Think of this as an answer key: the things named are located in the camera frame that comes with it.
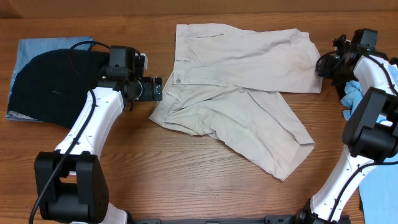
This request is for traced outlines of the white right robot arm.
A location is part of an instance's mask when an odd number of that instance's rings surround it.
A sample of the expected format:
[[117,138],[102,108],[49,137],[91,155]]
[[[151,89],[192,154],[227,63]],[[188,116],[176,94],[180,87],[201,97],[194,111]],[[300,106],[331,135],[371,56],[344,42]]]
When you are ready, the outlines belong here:
[[266,216],[265,223],[350,223],[342,210],[362,180],[397,154],[397,58],[376,50],[378,33],[358,29],[351,40],[333,40],[335,50],[315,65],[334,86],[358,81],[364,96],[348,120],[341,157],[323,187],[295,215]]

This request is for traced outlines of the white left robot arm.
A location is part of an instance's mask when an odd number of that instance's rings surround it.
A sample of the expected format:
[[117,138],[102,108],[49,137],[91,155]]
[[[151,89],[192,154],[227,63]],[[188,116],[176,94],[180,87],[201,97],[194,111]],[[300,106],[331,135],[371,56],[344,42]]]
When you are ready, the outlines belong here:
[[162,79],[146,77],[147,55],[113,45],[99,77],[85,81],[85,105],[65,139],[35,159],[37,200],[29,217],[59,223],[132,223],[129,212],[109,201],[100,156],[108,134],[126,105],[162,101]]

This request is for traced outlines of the beige khaki shorts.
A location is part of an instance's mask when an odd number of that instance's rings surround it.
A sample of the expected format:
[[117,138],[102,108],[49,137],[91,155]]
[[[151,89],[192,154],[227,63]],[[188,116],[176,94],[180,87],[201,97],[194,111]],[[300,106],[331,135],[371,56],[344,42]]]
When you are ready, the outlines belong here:
[[256,32],[226,24],[179,24],[173,71],[150,118],[210,136],[285,180],[315,141],[283,98],[317,94],[320,54],[308,32]]

